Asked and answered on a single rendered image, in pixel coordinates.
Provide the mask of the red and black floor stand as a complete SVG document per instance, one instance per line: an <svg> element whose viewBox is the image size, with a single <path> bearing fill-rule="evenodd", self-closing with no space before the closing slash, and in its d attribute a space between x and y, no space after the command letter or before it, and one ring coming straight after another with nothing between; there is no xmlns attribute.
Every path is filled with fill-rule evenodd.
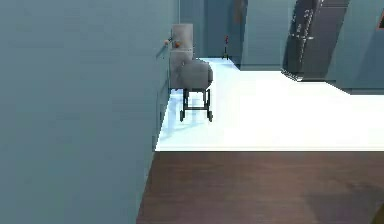
<svg viewBox="0 0 384 224"><path fill-rule="evenodd" d="M223 51L223 56L222 59L229 60L229 54L228 54L228 43L229 43L229 36L225 36L225 41L224 41L224 51Z"/></svg>

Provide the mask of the black fridge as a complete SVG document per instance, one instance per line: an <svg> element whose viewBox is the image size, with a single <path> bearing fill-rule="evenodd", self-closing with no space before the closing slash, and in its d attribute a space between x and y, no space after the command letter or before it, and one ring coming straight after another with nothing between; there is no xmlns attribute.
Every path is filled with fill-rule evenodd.
<svg viewBox="0 0 384 224"><path fill-rule="evenodd" d="M303 82L324 81L350 0L296 0L281 72Z"/></svg>

